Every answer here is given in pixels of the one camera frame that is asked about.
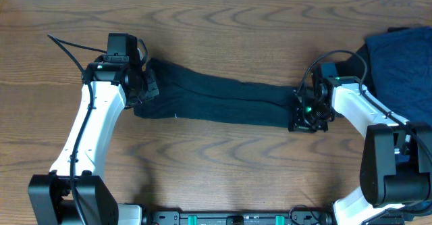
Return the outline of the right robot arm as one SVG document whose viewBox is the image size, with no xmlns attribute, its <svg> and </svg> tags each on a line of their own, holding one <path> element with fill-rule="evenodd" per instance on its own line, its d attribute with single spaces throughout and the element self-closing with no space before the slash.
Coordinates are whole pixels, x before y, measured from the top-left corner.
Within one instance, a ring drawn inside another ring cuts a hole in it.
<svg viewBox="0 0 432 225">
<path fill-rule="evenodd" d="M 313 85 L 296 90 L 291 132 L 327 131 L 338 116 L 364 138 L 360 186 L 335 201 L 323 224 L 403 224 L 431 206 L 431 127 L 411 122 L 377 100 L 356 76 L 340 76 L 333 64 L 306 71 Z"/>
</svg>

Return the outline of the black garment under blue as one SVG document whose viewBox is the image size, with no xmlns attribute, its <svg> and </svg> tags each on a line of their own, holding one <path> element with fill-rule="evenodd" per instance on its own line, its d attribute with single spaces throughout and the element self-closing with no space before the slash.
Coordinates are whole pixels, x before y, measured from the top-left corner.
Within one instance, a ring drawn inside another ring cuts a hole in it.
<svg viewBox="0 0 432 225">
<path fill-rule="evenodd" d="M 367 75 L 363 81 L 363 84 L 368 88 L 368 91 L 372 95 L 376 95 L 375 85 L 373 83 L 371 75 L 371 63 L 369 57 L 369 50 L 366 44 L 364 44 L 357 52 L 357 55 L 361 56 L 367 63 Z M 364 74 L 364 64 L 357 58 L 357 56 L 351 56 L 345 61 L 339 61 L 335 64 L 339 76 L 356 76 L 359 79 Z"/>
</svg>

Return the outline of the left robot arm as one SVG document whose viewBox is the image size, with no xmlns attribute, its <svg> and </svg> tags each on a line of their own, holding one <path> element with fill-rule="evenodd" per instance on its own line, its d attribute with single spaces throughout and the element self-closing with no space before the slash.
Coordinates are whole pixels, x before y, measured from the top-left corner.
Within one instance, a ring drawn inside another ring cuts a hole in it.
<svg viewBox="0 0 432 225">
<path fill-rule="evenodd" d="M 150 224 L 142 205 L 118 203 L 104 183 L 107 151 L 120 113 L 159 94 L 155 73 L 131 64 L 90 63 L 69 137 L 28 196 L 38 224 Z"/>
</svg>

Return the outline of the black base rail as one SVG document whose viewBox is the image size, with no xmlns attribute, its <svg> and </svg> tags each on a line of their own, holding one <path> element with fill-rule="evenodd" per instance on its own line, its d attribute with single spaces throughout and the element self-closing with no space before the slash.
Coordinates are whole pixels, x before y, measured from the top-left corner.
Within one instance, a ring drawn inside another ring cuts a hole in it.
<svg viewBox="0 0 432 225">
<path fill-rule="evenodd" d="M 151 211 L 138 204 L 119 204 L 119 224 L 142 225 L 333 225 L 328 211 L 293 207 L 289 211 L 187 212 L 180 210 Z"/>
</svg>

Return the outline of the dark teal t-shirt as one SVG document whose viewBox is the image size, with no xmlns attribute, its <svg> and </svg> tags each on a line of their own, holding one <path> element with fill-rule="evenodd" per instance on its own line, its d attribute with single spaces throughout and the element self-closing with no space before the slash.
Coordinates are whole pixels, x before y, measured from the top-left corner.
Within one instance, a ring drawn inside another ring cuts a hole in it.
<svg viewBox="0 0 432 225">
<path fill-rule="evenodd" d="M 141 118 L 188 118 L 287 128 L 296 110 L 295 88 L 241 82 L 194 72 L 152 58 L 159 94 L 134 107 Z"/>
</svg>

